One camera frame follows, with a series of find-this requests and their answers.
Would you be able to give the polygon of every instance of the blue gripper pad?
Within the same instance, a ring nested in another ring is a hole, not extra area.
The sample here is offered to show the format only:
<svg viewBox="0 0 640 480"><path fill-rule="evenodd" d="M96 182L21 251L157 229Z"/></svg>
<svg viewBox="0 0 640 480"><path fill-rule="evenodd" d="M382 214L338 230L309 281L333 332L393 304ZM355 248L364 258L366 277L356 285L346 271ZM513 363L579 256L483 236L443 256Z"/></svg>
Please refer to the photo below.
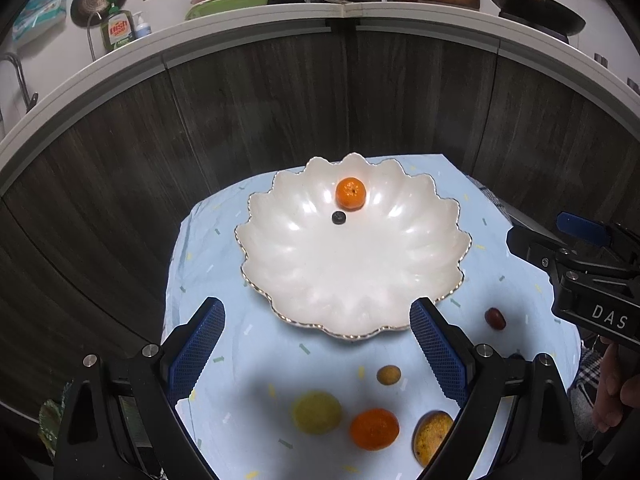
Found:
<svg viewBox="0 0 640 480"><path fill-rule="evenodd" d="M168 368L166 397L171 406L189 397L224 327L225 307L217 298L208 298L187 325L176 327L174 332L182 328L191 330L185 334L186 342Z"/></svg>
<svg viewBox="0 0 640 480"><path fill-rule="evenodd" d="M598 247L609 247L611 244L611 237L604 225L581 216L563 211L556 217L556 227L561 233L580 238Z"/></svg>
<svg viewBox="0 0 640 480"><path fill-rule="evenodd" d="M432 308L427 309L427 301ZM451 330L448 330L450 325L428 298L421 298L412 303L409 320L411 330L431 365L444 396L455 400L461 408L468 398L467 386L471 378L467 376L467 365L452 346L454 342L450 342L443 333L444 330L450 337L454 336L450 333Z"/></svg>

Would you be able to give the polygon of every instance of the human hand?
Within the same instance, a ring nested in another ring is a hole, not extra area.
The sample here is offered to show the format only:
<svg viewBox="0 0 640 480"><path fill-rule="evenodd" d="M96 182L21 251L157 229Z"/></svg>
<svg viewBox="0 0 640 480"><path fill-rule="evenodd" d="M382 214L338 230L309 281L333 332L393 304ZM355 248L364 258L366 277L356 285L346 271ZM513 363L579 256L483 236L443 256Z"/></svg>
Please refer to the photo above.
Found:
<svg viewBox="0 0 640 480"><path fill-rule="evenodd" d="M596 428L604 433L622 420L623 404L640 408L640 375L623 383L618 362L618 345L608 339L601 339L609 346L600 364L600 381L591 418Z"/></svg>

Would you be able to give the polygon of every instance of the yellow-green fruit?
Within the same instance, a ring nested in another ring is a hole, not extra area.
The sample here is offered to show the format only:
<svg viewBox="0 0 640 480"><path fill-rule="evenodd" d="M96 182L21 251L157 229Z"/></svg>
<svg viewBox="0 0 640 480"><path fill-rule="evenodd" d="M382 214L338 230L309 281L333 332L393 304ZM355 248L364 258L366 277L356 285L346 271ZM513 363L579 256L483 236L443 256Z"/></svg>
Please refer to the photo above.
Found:
<svg viewBox="0 0 640 480"><path fill-rule="evenodd" d="M383 366L378 370L376 374L376 378L380 384L384 384L385 386L391 386L392 384L396 384L400 380L400 376L402 372L400 368L394 365Z"/></svg>
<svg viewBox="0 0 640 480"><path fill-rule="evenodd" d="M449 413L434 412L422 418L414 434L414 456L422 467L429 462L453 426Z"/></svg>
<svg viewBox="0 0 640 480"><path fill-rule="evenodd" d="M313 390L294 403L292 417L303 433L323 434L340 424L342 407L332 394Z"/></svg>

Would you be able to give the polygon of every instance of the gold rim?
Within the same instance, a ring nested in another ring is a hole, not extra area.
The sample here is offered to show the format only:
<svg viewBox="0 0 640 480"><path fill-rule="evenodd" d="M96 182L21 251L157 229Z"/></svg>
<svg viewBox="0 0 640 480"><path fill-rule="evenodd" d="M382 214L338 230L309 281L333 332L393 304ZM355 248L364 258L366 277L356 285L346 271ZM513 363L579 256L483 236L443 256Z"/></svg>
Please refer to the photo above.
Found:
<svg viewBox="0 0 640 480"><path fill-rule="evenodd" d="M379 163L377 164L371 164L366 158L364 158L362 155L360 155L359 153L349 153L347 155L345 155L342 160L344 160L345 158L347 158L350 155L357 155L359 157L362 158L362 160L364 160L364 162L366 162L367 164L369 164L370 166L378 166L379 164L381 164L382 162L385 162L386 160L392 160L394 161L398 166L400 166L400 169L402 170L402 172L404 173L405 176L409 177L409 178L414 178L415 176L418 175L414 175L411 176L409 175L404 168L402 167L402 164L400 164L400 162L396 159L396 158L386 158L385 160L381 160ZM325 158L322 158L321 156L314 156L312 158L309 159L309 161L305 164L305 167L302 169L302 171L300 171L300 173L304 173L306 171L306 168L308 167L308 165L311 163L312 160L316 160L316 159L320 159L320 160L324 160L325 162L328 162L329 164L331 164L332 166L335 166L337 164L340 164L342 162L342 160L340 162L329 162L328 160L326 160ZM271 189L268 190L266 193L263 194L269 194L271 191L273 191L273 184L275 183L276 177L282 173L283 171L289 171L289 170L280 170L277 171L274 175L273 175L273 179L271 181ZM466 247L465 252L462 254L462 256L460 256L460 258L458 259L458 262L456 264L456 267L458 268L458 270L460 271L460 274L462 275L462 279L460 279L460 281L458 282L458 284L452 288L447 294L444 294L443 296L437 298L436 300L432 300L433 303L438 303L439 301L442 301L446 298L448 298L451 294L453 294L456 290L458 290L460 288L460 286L462 285L462 283L465 281L465 273L463 272L462 269L460 269L460 262L464 259L464 257L468 254L469 250L471 249L471 245L473 244L473 239L470 233L467 233L466 231L463 231L462 229L460 229L460 226L458 225L458 221L460 220L460 202L458 200L456 200L455 198L443 198L438 194L438 186L436 184L435 179L429 174L429 173L420 173L420 174L425 174L427 175L433 182L433 190L434 193L436 195L436 197L438 197L440 200L453 200L456 205L458 206L458 214L456 215L456 228L458 229L458 231L463 232L465 234L467 234L469 236L469 244ZM368 339L370 337L373 337L381 332L389 332L389 331L401 331L401 330L407 330L410 325L406 324L406 325L402 325L402 326L390 326L390 325L385 325L385 326L381 326L380 328L377 328L376 330L374 330L373 332L369 332L367 334L362 334L362 335L348 335L348 334L338 334L335 332L331 332L330 330L328 330L324 325L322 324L316 324L316 323L300 323L298 321L295 321L293 319L289 319L287 316L284 316L284 314L281 314L280 312L277 311L277 309L273 306L273 300L271 299L271 297L264 291L262 290L260 287L258 287L257 285L254 284L254 282L252 282L244 273L244 269L242 268L244 266L244 263L249 259L249 254L247 254L244 245L242 245L242 242L240 241L240 238L238 238L238 226L239 225L246 225L251 221L251 205L250 205L250 200L251 197L257 193L258 191L254 191L253 193L251 193L249 195L249 198L247 199L247 209L249 210L249 219L244 223L244 224L238 224L236 226L236 228L234 229L234 235L236 236L236 242L238 242L238 245L240 245L240 248L242 249L242 253L244 254L244 262L242 262L242 264L240 265L240 273L242 274L242 277L244 278L244 280L251 286L251 288L257 292L259 292L261 295L263 295L267 301L269 301L269 305L271 307L271 311L278 316L278 318L280 318L281 320L283 320L286 323L289 323L291 325L295 325L295 326L299 326L302 328L317 328L318 330L322 330L325 334L328 334L330 336L333 337L337 337L340 339L345 339L348 341L358 341L361 339Z"/></svg>

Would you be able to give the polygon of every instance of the white countertop edge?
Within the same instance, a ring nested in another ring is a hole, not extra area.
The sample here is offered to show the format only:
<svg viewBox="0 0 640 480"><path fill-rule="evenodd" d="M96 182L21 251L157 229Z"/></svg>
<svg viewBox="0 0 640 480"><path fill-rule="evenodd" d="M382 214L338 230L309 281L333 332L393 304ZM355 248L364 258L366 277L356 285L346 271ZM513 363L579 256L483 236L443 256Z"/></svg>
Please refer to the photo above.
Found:
<svg viewBox="0 0 640 480"><path fill-rule="evenodd" d="M121 47L66 80L43 97L0 141L0 168L59 111L111 76L170 48L237 28L294 20L327 18L392 18L437 23L474 30L511 41L557 60L610 92L640 118L640 96L625 82L574 47L533 28L461 7L401 2L364 4L281 4L233 10L179 23Z"/></svg>

